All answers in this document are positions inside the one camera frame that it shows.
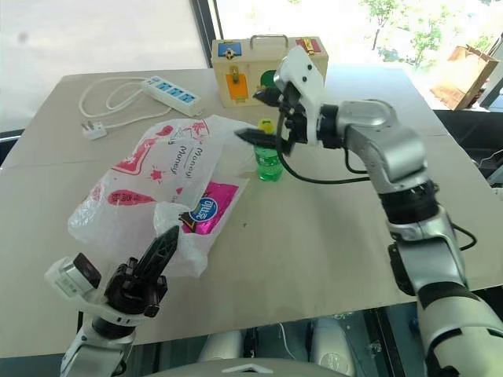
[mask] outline brown paper bag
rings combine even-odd
[[[499,60],[470,46],[458,46],[441,67],[441,79],[431,88],[451,110],[466,108]]]

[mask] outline green bottle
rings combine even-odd
[[[276,127],[270,119],[260,119],[259,130],[266,134],[274,134]],[[255,159],[259,165],[259,178],[263,181],[276,182],[283,173],[283,166],[277,157],[276,149],[255,147]]]

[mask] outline plug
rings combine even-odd
[[[81,123],[82,132],[89,140],[96,140],[100,137],[107,136],[107,130],[102,122],[92,123],[90,120],[87,123]]]

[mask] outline white power strip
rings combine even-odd
[[[150,97],[187,116],[195,116],[203,110],[201,97],[159,76],[142,81],[141,88]]]

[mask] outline yellow bottle cap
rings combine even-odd
[[[264,131],[266,134],[275,134],[276,126],[274,125],[274,122],[270,119],[260,119],[259,130]]]

